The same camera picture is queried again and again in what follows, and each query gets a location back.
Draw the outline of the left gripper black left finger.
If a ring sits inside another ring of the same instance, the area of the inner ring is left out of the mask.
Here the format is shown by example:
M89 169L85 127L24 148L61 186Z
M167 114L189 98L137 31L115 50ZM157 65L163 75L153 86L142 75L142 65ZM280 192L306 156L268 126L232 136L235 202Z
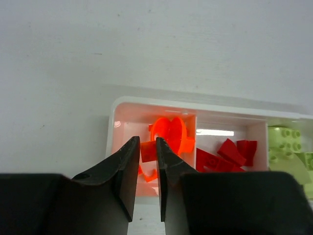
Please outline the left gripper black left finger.
M125 235L133 219L139 137L88 170L0 176L3 235Z

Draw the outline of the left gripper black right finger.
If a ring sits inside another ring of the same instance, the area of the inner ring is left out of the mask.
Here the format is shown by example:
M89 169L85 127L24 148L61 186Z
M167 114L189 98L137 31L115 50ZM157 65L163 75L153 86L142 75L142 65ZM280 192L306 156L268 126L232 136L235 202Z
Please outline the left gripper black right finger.
M285 172L200 173L156 140L160 218L168 235L310 235L313 211Z

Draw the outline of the red 1x3 brick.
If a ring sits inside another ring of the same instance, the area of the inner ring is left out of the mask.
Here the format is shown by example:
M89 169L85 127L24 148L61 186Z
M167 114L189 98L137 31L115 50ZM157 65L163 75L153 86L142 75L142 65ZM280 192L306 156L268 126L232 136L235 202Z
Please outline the red 1x3 brick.
M214 172L231 172L232 169L233 163L197 148L196 170L198 172L206 172L208 170Z

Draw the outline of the orange small plate two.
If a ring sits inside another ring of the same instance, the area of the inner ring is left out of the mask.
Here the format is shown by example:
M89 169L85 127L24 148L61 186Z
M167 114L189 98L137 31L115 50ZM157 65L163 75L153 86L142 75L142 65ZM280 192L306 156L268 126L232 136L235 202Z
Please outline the orange small plate two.
M141 159L143 163L157 160L156 141L147 141L140 144Z

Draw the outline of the orange dome lego assembly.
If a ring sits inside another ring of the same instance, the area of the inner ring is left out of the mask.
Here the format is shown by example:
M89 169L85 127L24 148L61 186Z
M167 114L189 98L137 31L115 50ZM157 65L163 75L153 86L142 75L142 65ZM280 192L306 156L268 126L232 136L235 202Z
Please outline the orange dome lego assembly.
M163 138L178 156L191 153L194 149L195 139L189 135L187 126L180 117L174 117L172 120L167 117L158 118L148 126L148 130L152 141L156 137Z

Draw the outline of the green 2x2 wedge plate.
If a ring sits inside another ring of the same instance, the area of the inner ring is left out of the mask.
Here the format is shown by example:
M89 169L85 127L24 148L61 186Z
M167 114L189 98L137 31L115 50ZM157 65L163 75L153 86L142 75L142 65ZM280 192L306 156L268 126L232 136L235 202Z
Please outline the green 2x2 wedge plate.
M286 172L292 175L301 185L312 182L303 162L293 152L271 150L268 153L268 160L270 171Z

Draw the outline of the green sloped brick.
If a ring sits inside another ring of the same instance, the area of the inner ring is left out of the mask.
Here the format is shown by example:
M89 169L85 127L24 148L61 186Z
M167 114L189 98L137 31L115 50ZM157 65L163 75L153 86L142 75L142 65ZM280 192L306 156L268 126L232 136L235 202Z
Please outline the green sloped brick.
M313 152L304 153L307 170L313 170Z

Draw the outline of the small red curved slope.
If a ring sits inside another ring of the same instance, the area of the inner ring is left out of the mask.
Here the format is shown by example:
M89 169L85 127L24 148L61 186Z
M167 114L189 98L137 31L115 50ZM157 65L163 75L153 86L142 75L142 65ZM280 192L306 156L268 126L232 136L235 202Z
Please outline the small red curved slope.
M230 139L226 139L217 153L237 166L244 166L246 163L246 159L239 153L236 144Z

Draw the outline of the large red arch piece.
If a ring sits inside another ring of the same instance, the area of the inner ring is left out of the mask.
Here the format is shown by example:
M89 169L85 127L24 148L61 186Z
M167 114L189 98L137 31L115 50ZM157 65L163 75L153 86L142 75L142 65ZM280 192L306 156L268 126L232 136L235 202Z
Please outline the large red arch piece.
M244 166L253 166L254 156L257 150L257 141L237 141L239 153L246 159Z

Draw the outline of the green curved 2x2 brick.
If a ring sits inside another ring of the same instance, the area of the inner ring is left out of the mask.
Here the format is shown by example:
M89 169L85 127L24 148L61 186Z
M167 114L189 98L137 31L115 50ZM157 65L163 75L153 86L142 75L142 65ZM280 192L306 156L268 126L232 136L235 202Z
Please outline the green curved 2x2 brick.
M301 132L288 127L268 128L269 168L303 167L297 154L302 151Z

